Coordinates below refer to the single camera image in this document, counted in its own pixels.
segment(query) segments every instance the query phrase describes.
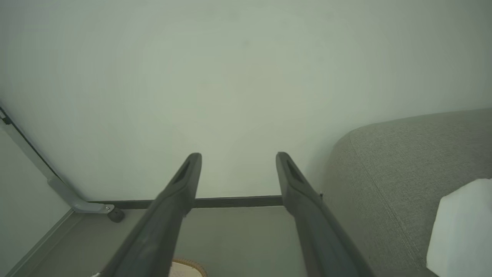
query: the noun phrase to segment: metal stand leg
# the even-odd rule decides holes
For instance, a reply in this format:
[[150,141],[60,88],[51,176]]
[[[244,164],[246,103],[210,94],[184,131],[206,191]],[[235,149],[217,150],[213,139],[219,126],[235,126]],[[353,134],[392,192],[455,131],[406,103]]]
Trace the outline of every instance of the metal stand leg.
[[67,204],[69,204],[75,212],[80,213],[105,213],[109,219],[114,222],[120,222],[124,218],[124,213],[115,208],[114,205],[105,205],[98,203],[89,203],[81,199],[67,184],[65,184],[39,155],[29,141],[22,135],[20,130],[0,108],[0,118],[5,122],[2,128],[12,138],[24,154],[34,163],[34,165],[48,179],[48,184],[58,193]]

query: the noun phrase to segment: gray fabric upholstery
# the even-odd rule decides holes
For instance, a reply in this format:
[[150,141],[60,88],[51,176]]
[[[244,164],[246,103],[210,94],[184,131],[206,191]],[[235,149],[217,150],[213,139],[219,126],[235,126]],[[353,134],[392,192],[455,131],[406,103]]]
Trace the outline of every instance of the gray fabric upholstery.
[[377,276],[429,276],[439,200],[492,178],[492,109],[358,128],[335,145],[324,200]]

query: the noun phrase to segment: black caster wheel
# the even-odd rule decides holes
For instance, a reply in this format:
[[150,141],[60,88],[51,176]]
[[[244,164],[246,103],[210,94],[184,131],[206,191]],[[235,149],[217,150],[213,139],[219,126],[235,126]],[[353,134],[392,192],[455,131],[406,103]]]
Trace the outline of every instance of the black caster wheel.
[[108,218],[113,222],[120,223],[124,219],[124,212],[115,207],[108,213]]

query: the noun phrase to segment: white wall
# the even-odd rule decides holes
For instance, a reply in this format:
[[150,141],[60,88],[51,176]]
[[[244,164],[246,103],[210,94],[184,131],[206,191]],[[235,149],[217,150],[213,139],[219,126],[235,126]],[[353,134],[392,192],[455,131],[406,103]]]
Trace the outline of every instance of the white wall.
[[492,106],[488,0],[4,0],[4,106],[89,200],[153,199],[187,154],[198,197],[317,186],[369,123]]
[[0,125],[0,276],[69,209]]

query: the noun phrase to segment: floor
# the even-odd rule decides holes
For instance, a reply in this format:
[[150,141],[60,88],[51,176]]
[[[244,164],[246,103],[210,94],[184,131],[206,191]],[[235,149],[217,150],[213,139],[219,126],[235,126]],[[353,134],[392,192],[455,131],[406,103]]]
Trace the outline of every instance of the floor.
[[[30,277],[89,277],[104,268],[145,210],[125,213],[119,224],[85,215]],[[284,207],[194,209],[175,257],[200,263],[210,277],[307,276],[294,218]]]

